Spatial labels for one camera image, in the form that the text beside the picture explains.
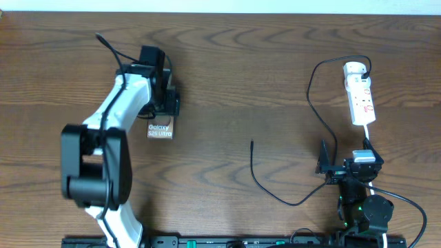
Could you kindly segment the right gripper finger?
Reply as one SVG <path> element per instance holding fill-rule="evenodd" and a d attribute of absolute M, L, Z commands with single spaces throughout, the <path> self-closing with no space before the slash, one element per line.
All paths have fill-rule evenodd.
<path fill-rule="evenodd" d="M 382 162 L 383 159 L 377 153 L 377 151 L 373 148 L 373 145 L 371 144 L 370 140 L 368 138 L 365 138 L 362 142 L 364 150 L 369 150 L 373 154 L 373 157 L 375 158 L 375 162 Z"/>
<path fill-rule="evenodd" d="M 329 160 L 328 152 L 327 152 L 327 146 L 324 140 L 320 143 L 320 152 L 317 162 L 317 169 L 327 169 L 329 166 L 331 166 L 331 162 Z"/>

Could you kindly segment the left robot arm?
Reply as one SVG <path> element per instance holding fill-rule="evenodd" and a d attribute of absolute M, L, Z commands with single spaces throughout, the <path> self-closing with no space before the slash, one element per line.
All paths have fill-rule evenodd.
<path fill-rule="evenodd" d="M 129 201 L 132 166 L 127 133 L 158 89 L 178 104 L 172 71 L 127 64 L 100 107 L 81 124 L 61 132 L 61 191 L 97 221 L 102 237 L 65 237 L 62 247 L 153 247 Z"/>

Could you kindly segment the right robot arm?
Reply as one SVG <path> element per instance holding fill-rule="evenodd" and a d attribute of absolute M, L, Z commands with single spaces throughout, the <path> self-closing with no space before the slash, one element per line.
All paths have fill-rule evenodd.
<path fill-rule="evenodd" d="M 337 231 L 329 243 L 341 247 L 386 247 L 384 235 L 393 214 L 393 203 L 378 194 L 368 194 L 368 186 L 379 174 L 384 161 L 370 141 L 354 150 L 342 165 L 332 165 L 325 142 L 320 145 L 316 167 L 328 185 L 339 187 L 338 215 L 345 229 Z"/>

